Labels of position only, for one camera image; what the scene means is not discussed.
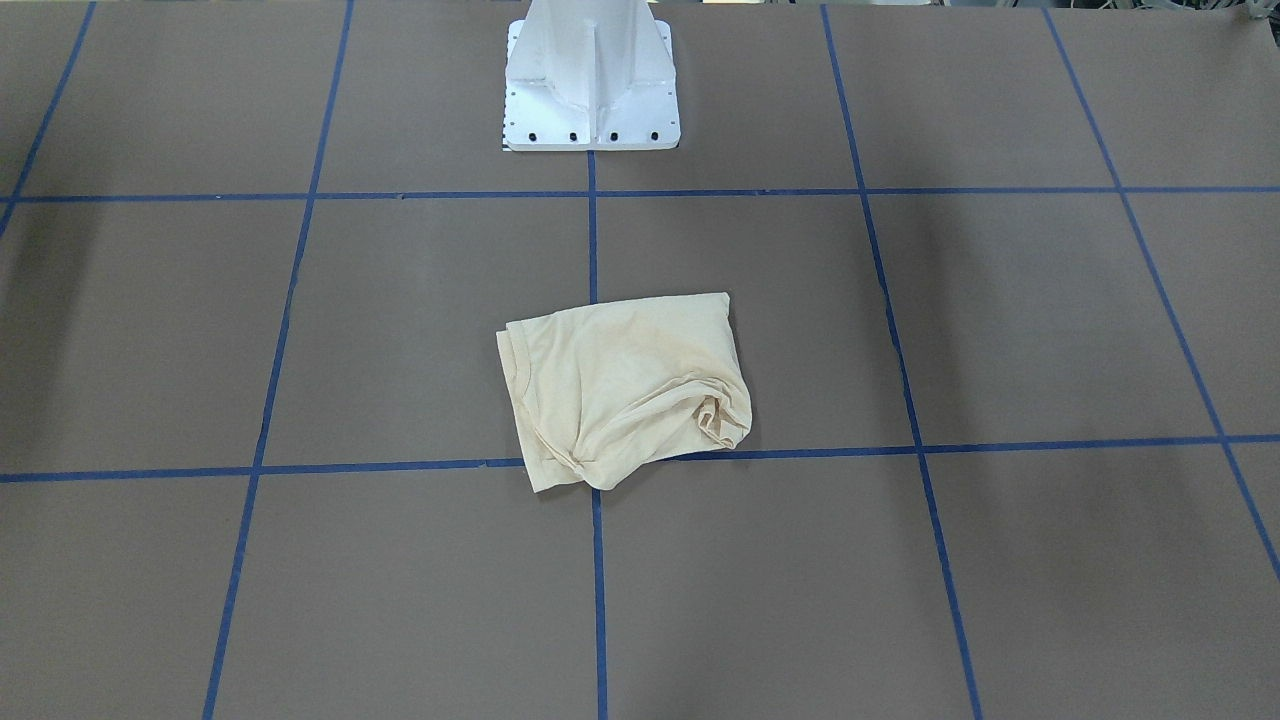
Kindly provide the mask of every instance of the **folded towel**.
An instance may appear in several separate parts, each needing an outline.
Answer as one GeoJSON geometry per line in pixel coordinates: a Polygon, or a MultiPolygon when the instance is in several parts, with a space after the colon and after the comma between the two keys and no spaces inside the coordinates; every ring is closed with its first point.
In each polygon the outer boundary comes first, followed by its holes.
{"type": "Polygon", "coordinates": [[[723,292],[508,323],[498,354],[534,492],[612,489],[645,462],[736,447],[751,429],[723,292]]]}

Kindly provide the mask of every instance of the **grid square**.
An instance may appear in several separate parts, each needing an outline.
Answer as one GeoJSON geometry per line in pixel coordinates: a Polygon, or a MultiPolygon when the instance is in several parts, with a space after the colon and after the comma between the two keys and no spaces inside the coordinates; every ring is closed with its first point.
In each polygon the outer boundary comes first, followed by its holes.
{"type": "Polygon", "coordinates": [[[831,28],[869,187],[1112,183],[1039,13],[832,8],[831,28]]]}
{"type": "Polygon", "coordinates": [[[520,469],[269,477],[220,717],[594,717],[590,493],[520,469]]]}
{"type": "Polygon", "coordinates": [[[84,19],[84,5],[0,4],[0,195],[27,161],[84,19]]]}
{"type": "Polygon", "coordinates": [[[1220,447],[929,464],[987,717],[1275,717],[1280,593],[1220,447]]]}
{"type": "Polygon", "coordinates": [[[243,465],[301,202],[19,205],[0,471],[243,465]]]}
{"type": "Polygon", "coordinates": [[[0,716],[198,716],[244,486],[0,484],[0,716]]]}
{"type": "Polygon", "coordinates": [[[306,192],[342,15],[99,5],[24,195],[306,192]]]}
{"type": "Polygon", "coordinates": [[[911,445],[864,228],[852,197],[602,199],[600,300],[730,293],[742,448],[911,445]]]}
{"type": "Polygon", "coordinates": [[[602,190],[854,187],[817,8],[652,8],[671,23],[680,147],[600,152],[602,190]]]}
{"type": "Polygon", "coordinates": [[[1280,206],[1268,195],[1133,195],[1165,292],[1229,433],[1280,433],[1280,206]]]}
{"type": "Polygon", "coordinates": [[[1125,184],[1280,184],[1280,56],[1243,15],[1053,13],[1125,184]]]}
{"type": "Polygon", "coordinates": [[[969,715],[914,457],[650,465],[604,510],[611,716],[969,715]]]}
{"type": "Polygon", "coordinates": [[[1213,433],[1119,197],[872,206],[925,442],[1213,433]]]}
{"type": "Polygon", "coordinates": [[[1280,443],[1235,445],[1231,450],[1274,544],[1280,541],[1280,443]]]}
{"type": "Polygon", "coordinates": [[[494,333],[585,305],[586,200],[317,202],[271,462],[520,455],[494,333]]]}
{"type": "Polygon", "coordinates": [[[507,27],[527,8],[356,8],[321,190],[585,191],[581,152],[502,151],[507,27]]]}

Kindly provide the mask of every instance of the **cream fabric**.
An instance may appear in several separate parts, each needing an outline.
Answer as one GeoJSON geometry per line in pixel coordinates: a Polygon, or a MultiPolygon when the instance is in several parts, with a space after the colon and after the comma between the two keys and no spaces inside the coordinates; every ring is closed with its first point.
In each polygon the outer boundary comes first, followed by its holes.
{"type": "Polygon", "coordinates": [[[724,293],[508,323],[498,354],[534,492],[612,489],[645,462],[736,447],[751,429],[724,293]]]}

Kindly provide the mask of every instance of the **vertical blue line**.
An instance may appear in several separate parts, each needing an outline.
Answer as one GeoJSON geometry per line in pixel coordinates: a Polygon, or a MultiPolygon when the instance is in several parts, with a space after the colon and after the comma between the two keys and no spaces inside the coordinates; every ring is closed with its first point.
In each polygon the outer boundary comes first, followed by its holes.
{"type": "Polygon", "coordinates": [[[36,165],[36,154],[40,152],[40,145],[45,142],[45,133],[49,132],[49,126],[54,120],[54,111],[58,110],[58,102],[63,99],[63,91],[67,90],[67,82],[72,77],[72,68],[76,67],[76,60],[79,58],[81,47],[84,45],[84,36],[88,33],[88,23],[93,19],[93,10],[97,8],[97,3],[90,3],[84,8],[84,19],[81,20],[79,31],[76,33],[76,42],[72,44],[72,53],[67,56],[67,64],[63,65],[63,74],[58,78],[58,85],[54,87],[54,96],[49,100],[49,108],[45,109],[45,117],[40,119],[40,127],[36,129],[36,137],[31,141],[31,149],[27,150],[27,159],[22,164],[22,170],[18,173],[18,182],[13,186],[13,192],[9,195],[9,200],[5,204],[4,215],[0,215],[0,237],[4,237],[5,228],[9,227],[9,219],[13,217],[14,206],[18,202],[18,197],[22,196],[22,188],[27,184],[27,178],[31,176],[31,169],[36,165]]]}
{"type": "Polygon", "coordinates": [[[863,218],[867,222],[867,240],[870,243],[872,259],[876,263],[876,279],[879,282],[881,292],[884,296],[884,320],[888,324],[890,341],[893,343],[893,352],[897,355],[897,370],[902,380],[902,401],[906,405],[906,418],[911,424],[911,442],[914,443],[915,460],[920,469],[920,483],[924,489],[924,500],[929,507],[929,523],[933,525],[933,543],[938,552],[938,564],[942,569],[942,584],[947,593],[947,605],[951,609],[951,623],[955,626],[956,644],[960,650],[960,662],[964,667],[965,685],[969,691],[969,706],[973,710],[974,720],[982,720],[982,701],[978,696],[978,682],[973,671],[973,660],[969,656],[969,639],[964,630],[964,618],[960,614],[960,598],[956,594],[955,579],[951,574],[951,556],[947,552],[946,537],[942,533],[942,519],[938,516],[938,503],[933,495],[933,480],[929,477],[929,462],[924,452],[924,442],[920,438],[920,423],[915,414],[915,401],[911,397],[911,380],[906,373],[906,356],[902,352],[902,341],[897,333],[897,320],[893,316],[893,300],[888,291],[888,277],[884,274],[884,261],[881,256],[879,238],[876,234],[876,222],[872,218],[870,200],[867,196],[867,183],[863,178],[861,159],[858,155],[858,140],[854,136],[854,123],[849,114],[849,100],[845,95],[845,81],[840,72],[840,59],[836,55],[836,41],[831,33],[831,18],[827,5],[822,5],[822,27],[827,36],[827,53],[831,55],[831,72],[836,81],[836,92],[840,96],[840,111],[845,119],[845,133],[849,138],[849,154],[854,164],[854,177],[858,179],[858,195],[863,204],[863,218]]]}
{"type": "Polygon", "coordinates": [[[1057,32],[1057,26],[1053,24],[1053,17],[1050,14],[1047,8],[1042,8],[1041,13],[1044,15],[1044,23],[1048,26],[1048,32],[1053,36],[1053,44],[1057,46],[1057,53],[1062,58],[1062,64],[1066,67],[1066,74],[1071,79],[1071,87],[1075,88],[1075,96],[1080,101],[1080,109],[1084,110],[1084,117],[1088,119],[1089,128],[1093,131],[1093,138],[1098,142],[1098,150],[1102,152],[1102,160],[1107,165],[1107,172],[1111,173],[1111,182],[1115,183],[1116,192],[1120,195],[1120,202],[1124,205],[1125,217],[1129,218],[1129,227],[1133,229],[1133,236],[1138,241],[1138,249],[1142,250],[1142,258],[1147,263],[1147,272],[1151,274],[1151,281],[1156,286],[1156,293],[1160,295],[1161,305],[1165,306],[1165,315],[1169,316],[1169,324],[1172,325],[1174,334],[1178,336],[1178,346],[1183,351],[1183,359],[1187,360],[1187,366],[1190,368],[1192,378],[1196,380],[1196,389],[1199,391],[1201,401],[1203,401],[1204,410],[1208,413],[1208,419],[1213,424],[1213,432],[1217,433],[1219,443],[1222,446],[1222,454],[1226,455],[1226,464],[1231,468],[1231,475],[1235,477],[1235,486],[1240,491],[1240,497],[1244,500],[1245,509],[1249,511],[1249,516],[1253,520],[1253,528],[1258,533],[1258,539],[1262,541],[1262,550],[1266,552],[1267,560],[1271,561],[1271,571],[1275,573],[1276,579],[1280,580],[1280,556],[1276,555],[1275,544],[1272,544],[1271,536],[1267,533],[1267,527],[1262,521],[1262,515],[1258,512],[1258,506],[1253,501],[1253,493],[1249,492],[1249,486],[1244,482],[1244,473],[1240,471],[1240,465],[1235,460],[1235,451],[1231,448],[1231,443],[1226,437],[1226,430],[1222,427],[1222,420],[1219,418],[1217,409],[1213,406],[1213,398],[1210,397],[1208,386],[1201,375],[1199,365],[1196,363],[1196,356],[1192,354],[1192,346],[1187,341],[1187,334],[1183,333],[1183,324],[1178,320],[1178,313],[1174,311],[1174,304],[1169,299],[1169,293],[1165,291],[1165,283],[1161,281],[1160,270],[1156,268],[1156,259],[1151,254],[1151,247],[1147,245],[1147,238],[1142,232],[1142,225],[1138,224],[1138,215],[1134,214],[1133,205],[1129,202],[1129,192],[1120,182],[1120,173],[1116,172],[1115,163],[1111,159],[1111,151],[1107,150],[1107,143],[1102,138],[1102,129],[1098,127],[1097,119],[1093,117],[1089,101],[1084,97],[1084,88],[1080,86],[1080,79],[1075,74],[1075,67],[1071,64],[1071,58],[1066,54],[1066,46],[1062,44],[1062,37],[1057,32]]]}
{"type": "Polygon", "coordinates": [[[280,315],[280,332],[275,341],[275,356],[271,360],[271,375],[268,380],[266,400],[262,404],[262,427],[259,430],[257,446],[253,450],[253,474],[250,475],[244,492],[244,510],[241,514],[239,534],[236,541],[236,555],[232,559],[232,574],[227,583],[227,600],[223,605],[223,620],[218,629],[218,644],[214,647],[214,662],[209,671],[209,689],[205,693],[204,720],[212,720],[218,703],[218,688],[223,676],[223,660],[227,657],[227,641],[230,637],[232,616],[236,611],[236,596],[239,592],[241,570],[244,566],[244,548],[248,544],[248,529],[253,521],[253,503],[257,500],[259,475],[266,455],[266,438],[271,429],[271,411],[275,406],[275,392],[280,383],[280,368],[284,364],[284,346],[289,338],[289,314],[293,309],[293,291],[298,284],[298,270],[311,232],[311,213],[315,209],[315,193],[320,184],[320,170],[324,164],[325,142],[329,140],[329,124],[333,120],[333,108],[338,99],[338,83],[342,79],[342,63],[347,55],[347,36],[351,32],[353,0],[347,0],[342,18],[342,33],[338,38],[338,53],[333,63],[333,77],[329,82],[329,96],[325,100],[324,118],[320,122],[320,138],[316,142],[315,164],[311,168],[311,184],[306,209],[302,213],[302,227],[298,231],[298,243],[293,252],[293,268],[289,270],[289,288],[284,296],[284,310],[280,315]]]}
{"type": "MultiPolygon", "coordinates": [[[[588,214],[588,295],[591,305],[600,301],[596,275],[595,150],[586,151],[586,214],[588,214]]],[[[591,553],[595,568],[595,714],[598,720],[609,717],[609,673],[604,625],[604,518],[600,491],[591,488],[591,553]]]]}

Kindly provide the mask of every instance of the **white mounting plate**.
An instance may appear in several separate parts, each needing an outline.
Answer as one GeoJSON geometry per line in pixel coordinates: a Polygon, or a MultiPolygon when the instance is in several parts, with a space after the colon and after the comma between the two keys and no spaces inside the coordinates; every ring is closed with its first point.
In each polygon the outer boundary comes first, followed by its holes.
{"type": "MultiPolygon", "coordinates": [[[[671,26],[654,20],[671,54],[671,26]]],[[[507,59],[525,20],[507,31],[507,59]]],[[[503,150],[669,150],[680,143],[680,108],[675,83],[632,85],[600,113],[599,136],[590,136],[585,108],[559,101],[545,86],[507,83],[503,150]]]]}

